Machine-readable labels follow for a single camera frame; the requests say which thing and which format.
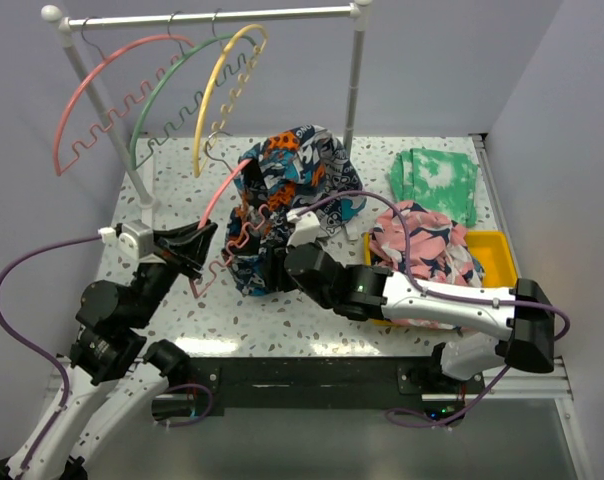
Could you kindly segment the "blue orange patterned shorts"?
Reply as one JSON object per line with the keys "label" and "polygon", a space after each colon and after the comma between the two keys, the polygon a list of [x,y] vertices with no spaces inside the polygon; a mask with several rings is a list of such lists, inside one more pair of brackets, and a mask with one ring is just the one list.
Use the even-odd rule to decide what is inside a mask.
{"label": "blue orange patterned shorts", "polygon": [[234,179],[241,203],[231,210],[222,248],[236,288],[265,296],[294,288],[283,269],[293,232],[291,209],[363,188],[345,147],[328,129],[303,125],[255,144]]}

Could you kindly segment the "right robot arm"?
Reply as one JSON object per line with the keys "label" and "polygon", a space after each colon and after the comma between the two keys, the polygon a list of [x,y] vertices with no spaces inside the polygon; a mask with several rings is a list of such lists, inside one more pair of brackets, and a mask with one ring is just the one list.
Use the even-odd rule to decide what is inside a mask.
{"label": "right robot arm", "polygon": [[554,369],[552,305],[539,284],[473,288],[409,278],[373,265],[343,265],[316,243],[269,249],[267,284],[298,289],[325,310],[353,321],[417,319],[472,330],[468,338],[434,347],[419,373],[441,393],[501,365],[537,374]]}

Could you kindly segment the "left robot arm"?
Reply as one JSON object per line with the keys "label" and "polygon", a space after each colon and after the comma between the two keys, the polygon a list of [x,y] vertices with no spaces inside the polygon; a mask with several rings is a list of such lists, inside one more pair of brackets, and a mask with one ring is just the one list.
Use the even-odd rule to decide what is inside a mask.
{"label": "left robot arm", "polygon": [[217,225],[199,221],[171,230],[141,222],[40,247],[0,271],[0,290],[23,262],[60,248],[102,241],[130,249],[139,260],[130,283],[96,280],[83,291],[76,314],[82,331],[61,361],[13,328],[0,307],[0,327],[50,362],[61,385],[24,444],[0,460],[0,479],[85,479],[89,461],[109,437],[160,394],[211,390],[194,380],[190,356],[168,340],[148,344],[140,330],[149,323],[179,276],[200,278]]}

